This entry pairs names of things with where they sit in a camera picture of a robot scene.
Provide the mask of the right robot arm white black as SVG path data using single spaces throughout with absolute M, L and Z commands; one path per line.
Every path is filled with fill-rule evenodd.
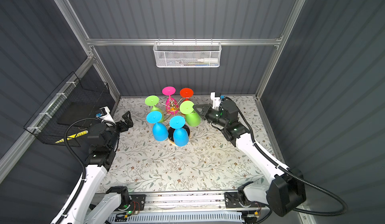
M 218 108 L 201 104 L 194 105 L 194 110 L 253 161 L 265 176 L 265 184 L 249 181 L 238 187 L 240 205 L 261 203 L 283 217 L 306 201 L 304 183 L 286 174 L 290 168 L 255 140 L 251 125 L 233 100 L 225 97 Z

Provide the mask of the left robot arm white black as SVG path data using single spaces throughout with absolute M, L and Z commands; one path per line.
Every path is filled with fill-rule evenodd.
M 122 120 L 114 122 L 107 107 L 99 110 L 94 118 L 97 124 L 90 126 L 87 142 L 89 155 L 82 161 L 69 145 L 68 132 L 64 143 L 82 167 L 82 174 L 70 197 L 51 221 L 53 224 L 103 224 L 114 211 L 127 212 L 133 206 L 126 186 L 111 187 L 102 201 L 90 209 L 98 186 L 110 170 L 116 156 L 120 133 L 133 127 L 131 113 L 127 111 Z

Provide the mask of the blue wine glass front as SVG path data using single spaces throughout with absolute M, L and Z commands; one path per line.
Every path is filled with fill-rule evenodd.
M 176 146 L 183 147 L 188 144 L 189 138 L 186 129 L 184 129 L 185 118 L 182 116 L 174 116 L 171 118 L 169 125 L 174 129 L 173 140 Z

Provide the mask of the lime green wine glass front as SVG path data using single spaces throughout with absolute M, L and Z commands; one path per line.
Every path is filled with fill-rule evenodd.
M 184 101 L 181 103 L 179 110 L 185 115 L 187 124 L 191 127 L 196 127 L 201 123 L 199 114 L 194 110 L 194 103 L 192 101 Z

